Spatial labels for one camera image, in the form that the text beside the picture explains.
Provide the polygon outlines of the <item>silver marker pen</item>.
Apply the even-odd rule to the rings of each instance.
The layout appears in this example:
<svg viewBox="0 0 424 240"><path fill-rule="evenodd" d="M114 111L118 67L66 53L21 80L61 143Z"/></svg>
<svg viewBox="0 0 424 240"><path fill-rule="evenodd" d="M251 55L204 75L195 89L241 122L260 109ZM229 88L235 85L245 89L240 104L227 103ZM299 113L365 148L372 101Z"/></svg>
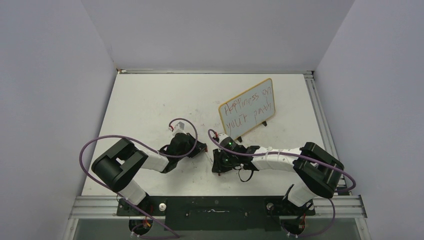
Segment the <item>silver marker pen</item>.
<svg viewBox="0 0 424 240"><path fill-rule="evenodd" d="M213 164L214 164L213 152L212 151L209 151L209 150L206 150L205 151L205 155L206 155L207 160L210 163L210 165L213 166Z"/></svg>

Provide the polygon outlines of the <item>yellow-framed whiteboard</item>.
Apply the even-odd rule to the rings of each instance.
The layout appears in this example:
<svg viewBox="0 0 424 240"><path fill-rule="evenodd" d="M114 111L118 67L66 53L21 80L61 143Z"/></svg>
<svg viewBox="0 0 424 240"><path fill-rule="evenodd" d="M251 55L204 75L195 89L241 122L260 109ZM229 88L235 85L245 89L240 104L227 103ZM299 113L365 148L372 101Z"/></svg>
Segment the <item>yellow-framed whiteboard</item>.
<svg viewBox="0 0 424 240"><path fill-rule="evenodd" d="M275 114L273 80L267 78L222 103L218 112L226 135L243 136Z"/></svg>

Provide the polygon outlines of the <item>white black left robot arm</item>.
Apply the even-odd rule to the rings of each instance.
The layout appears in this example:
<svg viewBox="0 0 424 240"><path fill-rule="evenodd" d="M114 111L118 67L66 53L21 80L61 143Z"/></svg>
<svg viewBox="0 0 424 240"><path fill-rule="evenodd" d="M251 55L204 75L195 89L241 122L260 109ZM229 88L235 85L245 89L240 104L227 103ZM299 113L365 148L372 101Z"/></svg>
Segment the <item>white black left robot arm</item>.
<svg viewBox="0 0 424 240"><path fill-rule="evenodd" d="M176 133L169 144L158 151L144 152L128 138L122 137L91 165L92 180L123 197L136 215L151 214L156 209L149 194L134 180L140 169L166 174L178 162L207 152L207 145L189 133Z"/></svg>

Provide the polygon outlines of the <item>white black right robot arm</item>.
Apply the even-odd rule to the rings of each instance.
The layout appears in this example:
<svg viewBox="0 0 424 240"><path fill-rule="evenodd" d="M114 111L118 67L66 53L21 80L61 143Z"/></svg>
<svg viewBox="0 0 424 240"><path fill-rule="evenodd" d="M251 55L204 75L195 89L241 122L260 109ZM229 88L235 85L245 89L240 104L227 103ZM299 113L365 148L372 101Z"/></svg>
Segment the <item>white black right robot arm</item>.
<svg viewBox="0 0 424 240"><path fill-rule="evenodd" d="M345 169L338 159L313 142L279 150L259 145L245 147L230 137L212 151L210 162L215 174L231 170L247 170L252 174L262 170L296 173L300 180L292 183L282 200L273 204L282 216L302 216L313 211L315 197L331 199Z"/></svg>

